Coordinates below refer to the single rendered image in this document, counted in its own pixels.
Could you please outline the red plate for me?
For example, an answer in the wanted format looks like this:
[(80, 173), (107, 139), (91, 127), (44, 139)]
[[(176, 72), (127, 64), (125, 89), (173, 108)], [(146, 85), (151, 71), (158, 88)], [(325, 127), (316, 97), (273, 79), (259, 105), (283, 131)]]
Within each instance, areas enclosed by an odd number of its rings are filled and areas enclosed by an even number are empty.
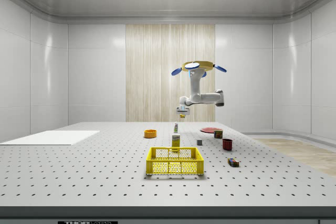
[(204, 133), (213, 134), (215, 131), (222, 131), (222, 129), (216, 127), (204, 127), (200, 129), (200, 131)]

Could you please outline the yellow basket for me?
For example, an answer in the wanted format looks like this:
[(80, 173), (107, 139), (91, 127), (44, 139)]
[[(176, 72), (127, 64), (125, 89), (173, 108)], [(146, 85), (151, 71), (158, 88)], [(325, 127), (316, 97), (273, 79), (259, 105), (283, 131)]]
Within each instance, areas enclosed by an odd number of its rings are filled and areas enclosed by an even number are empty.
[(147, 174), (204, 174), (204, 159), (197, 147), (151, 147)]

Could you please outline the white board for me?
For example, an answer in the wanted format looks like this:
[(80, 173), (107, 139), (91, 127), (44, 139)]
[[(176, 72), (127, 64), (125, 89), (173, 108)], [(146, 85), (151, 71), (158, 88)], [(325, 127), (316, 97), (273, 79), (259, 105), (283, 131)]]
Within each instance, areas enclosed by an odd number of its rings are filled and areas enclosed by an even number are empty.
[(99, 131), (44, 131), (0, 143), (0, 145), (74, 145)]

